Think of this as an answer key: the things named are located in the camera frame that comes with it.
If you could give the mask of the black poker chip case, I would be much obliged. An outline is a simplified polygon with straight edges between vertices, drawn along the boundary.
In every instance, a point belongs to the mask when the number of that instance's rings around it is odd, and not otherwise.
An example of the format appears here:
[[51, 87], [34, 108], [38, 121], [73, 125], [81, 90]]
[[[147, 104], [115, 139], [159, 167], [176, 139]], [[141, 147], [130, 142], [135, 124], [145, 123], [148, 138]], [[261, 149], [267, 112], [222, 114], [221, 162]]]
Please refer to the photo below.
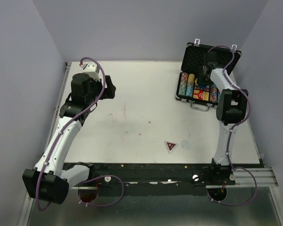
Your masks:
[[[176, 100], [182, 102], [188, 102], [191, 104], [191, 107], [194, 109], [197, 109], [196, 105], [203, 105], [207, 107], [207, 108], [199, 108], [199, 110], [201, 111], [207, 111], [210, 107], [217, 108], [218, 102], [212, 103], [210, 102], [210, 100], [204, 101], [204, 100], [194, 99], [193, 97], [178, 95], [181, 74], [187, 73], [189, 75], [192, 73], [195, 75], [195, 80], [196, 80], [199, 67], [209, 67], [209, 66], [225, 68], [227, 73], [230, 74], [233, 71], [236, 64], [238, 63], [241, 55], [242, 52], [240, 50], [237, 50], [236, 45], [232, 45], [230, 49], [221, 46], [213, 47], [209, 45], [200, 44], [199, 39], [196, 39], [193, 43], [192, 42], [187, 43], [183, 57], [183, 62], [180, 69], [178, 84], [177, 84], [177, 90], [175, 95]], [[211, 86], [198, 86], [194, 82], [193, 87], [211, 87]]]

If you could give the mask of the blue poker chip stack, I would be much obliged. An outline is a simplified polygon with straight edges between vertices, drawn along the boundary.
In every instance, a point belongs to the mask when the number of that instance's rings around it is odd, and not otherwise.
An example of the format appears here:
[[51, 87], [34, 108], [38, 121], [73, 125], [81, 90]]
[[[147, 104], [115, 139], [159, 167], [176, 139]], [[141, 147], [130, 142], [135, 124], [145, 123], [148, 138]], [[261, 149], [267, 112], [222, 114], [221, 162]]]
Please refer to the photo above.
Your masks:
[[192, 97], [193, 96], [193, 84], [188, 84], [186, 87], [186, 92], [185, 92], [185, 96], [186, 97]]

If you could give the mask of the red playing card deck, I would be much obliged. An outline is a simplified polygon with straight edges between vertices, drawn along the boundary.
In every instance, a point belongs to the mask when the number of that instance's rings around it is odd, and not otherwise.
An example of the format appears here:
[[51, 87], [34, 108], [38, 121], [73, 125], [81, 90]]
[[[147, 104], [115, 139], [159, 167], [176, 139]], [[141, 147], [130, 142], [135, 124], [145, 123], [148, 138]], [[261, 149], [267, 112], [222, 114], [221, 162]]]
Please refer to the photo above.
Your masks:
[[198, 100], [209, 101], [209, 91], [195, 89], [193, 91], [193, 98]]

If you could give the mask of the clear round button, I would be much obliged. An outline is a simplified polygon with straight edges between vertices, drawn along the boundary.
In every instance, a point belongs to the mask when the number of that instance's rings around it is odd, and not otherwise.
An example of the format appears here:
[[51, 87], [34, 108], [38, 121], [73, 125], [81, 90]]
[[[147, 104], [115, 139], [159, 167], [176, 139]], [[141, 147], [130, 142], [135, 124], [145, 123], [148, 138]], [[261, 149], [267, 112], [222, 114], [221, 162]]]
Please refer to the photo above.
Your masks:
[[181, 142], [181, 147], [182, 147], [183, 149], [190, 149], [190, 147], [191, 147], [190, 141], [189, 141], [189, 140], [183, 140], [183, 141]]

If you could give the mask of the triangular all-in marker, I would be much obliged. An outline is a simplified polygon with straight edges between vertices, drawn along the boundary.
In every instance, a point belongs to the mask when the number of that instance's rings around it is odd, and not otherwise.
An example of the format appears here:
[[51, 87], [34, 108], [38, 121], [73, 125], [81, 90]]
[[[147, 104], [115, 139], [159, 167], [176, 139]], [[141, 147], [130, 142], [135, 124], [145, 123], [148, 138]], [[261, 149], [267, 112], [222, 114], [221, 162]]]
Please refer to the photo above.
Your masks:
[[177, 143], [165, 141], [165, 146], [167, 148], [168, 153], [171, 153], [176, 147]]

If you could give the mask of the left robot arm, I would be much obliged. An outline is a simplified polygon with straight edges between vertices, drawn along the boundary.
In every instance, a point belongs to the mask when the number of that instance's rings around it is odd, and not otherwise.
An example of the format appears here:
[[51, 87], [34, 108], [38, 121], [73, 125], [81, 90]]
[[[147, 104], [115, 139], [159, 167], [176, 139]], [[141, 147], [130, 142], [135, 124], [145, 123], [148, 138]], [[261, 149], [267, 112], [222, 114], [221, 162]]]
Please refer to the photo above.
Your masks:
[[33, 169], [26, 169], [22, 175], [29, 196], [37, 202], [61, 204], [75, 185], [94, 183], [92, 164], [79, 162], [68, 170], [63, 170], [63, 166], [72, 142], [92, 112], [90, 108], [97, 106], [98, 100], [115, 97], [116, 87], [111, 77], [106, 75], [105, 81], [102, 84], [98, 77], [87, 73], [72, 77], [71, 92], [60, 109], [51, 141]]

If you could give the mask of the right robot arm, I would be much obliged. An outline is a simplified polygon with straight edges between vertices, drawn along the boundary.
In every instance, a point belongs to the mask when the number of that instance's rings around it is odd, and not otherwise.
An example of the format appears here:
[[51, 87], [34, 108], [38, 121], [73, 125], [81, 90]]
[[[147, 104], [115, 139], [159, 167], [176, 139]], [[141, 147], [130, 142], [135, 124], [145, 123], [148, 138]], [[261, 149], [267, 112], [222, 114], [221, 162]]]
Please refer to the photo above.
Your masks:
[[207, 174], [209, 182], [214, 185], [231, 174], [234, 136], [238, 125], [248, 118], [246, 115], [248, 94], [236, 86], [229, 77], [226, 70], [228, 65], [221, 66], [217, 61], [217, 53], [209, 50], [204, 56], [204, 64], [197, 76], [199, 86], [216, 85], [221, 92], [216, 109], [216, 118], [219, 121], [218, 143]]

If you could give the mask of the yellow chip row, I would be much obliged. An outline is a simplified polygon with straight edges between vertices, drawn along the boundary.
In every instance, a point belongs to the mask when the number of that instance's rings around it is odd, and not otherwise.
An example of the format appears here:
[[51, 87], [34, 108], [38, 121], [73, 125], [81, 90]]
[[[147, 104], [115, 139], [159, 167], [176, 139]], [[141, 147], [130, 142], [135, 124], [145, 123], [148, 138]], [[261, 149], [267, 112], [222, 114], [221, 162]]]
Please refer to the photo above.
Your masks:
[[195, 81], [195, 75], [192, 74], [192, 73], [189, 74], [189, 76], [188, 76], [188, 81], [187, 81], [188, 86], [193, 86], [194, 81]]

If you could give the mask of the red white chip row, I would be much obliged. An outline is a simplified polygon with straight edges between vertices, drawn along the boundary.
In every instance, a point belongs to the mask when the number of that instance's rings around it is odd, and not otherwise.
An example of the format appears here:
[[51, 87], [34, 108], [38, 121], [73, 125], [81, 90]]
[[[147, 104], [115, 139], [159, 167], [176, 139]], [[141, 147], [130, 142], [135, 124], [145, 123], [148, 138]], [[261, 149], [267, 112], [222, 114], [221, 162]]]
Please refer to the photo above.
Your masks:
[[181, 80], [180, 80], [178, 95], [185, 96], [186, 87], [187, 87], [187, 81], [188, 81], [188, 74], [187, 73], [182, 73], [181, 74]]

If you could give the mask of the right aluminium extrusion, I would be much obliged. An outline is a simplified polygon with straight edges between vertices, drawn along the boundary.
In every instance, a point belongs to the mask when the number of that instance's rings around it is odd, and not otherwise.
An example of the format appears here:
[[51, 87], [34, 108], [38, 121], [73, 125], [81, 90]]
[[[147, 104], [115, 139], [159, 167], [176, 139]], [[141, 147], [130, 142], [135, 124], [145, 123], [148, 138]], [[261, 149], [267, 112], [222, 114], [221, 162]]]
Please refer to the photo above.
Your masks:
[[[271, 168], [252, 168], [247, 169], [255, 178], [257, 187], [278, 187], [278, 182]], [[242, 169], [232, 172], [232, 175], [224, 182], [225, 188], [246, 188], [255, 187], [252, 175]], [[221, 188], [222, 182], [201, 181], [206, 188]]]

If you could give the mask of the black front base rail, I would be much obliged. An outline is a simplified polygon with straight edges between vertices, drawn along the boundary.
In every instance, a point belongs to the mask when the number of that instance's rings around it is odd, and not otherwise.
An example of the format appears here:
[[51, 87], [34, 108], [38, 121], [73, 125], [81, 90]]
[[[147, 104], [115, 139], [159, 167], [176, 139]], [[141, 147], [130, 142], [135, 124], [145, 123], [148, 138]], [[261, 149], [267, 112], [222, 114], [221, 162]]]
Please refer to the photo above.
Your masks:
[[206, 187], [234, 185], [228, 167], [213, 167], [210, 164], [142, 164], [142, 163], [90, 163], [91, 178], [111, 176], [106, 182], [99, 178], [75, 186], [82, 193], [90, 193], [99, 187], [99, 196], [169, 196], [206, 195]]

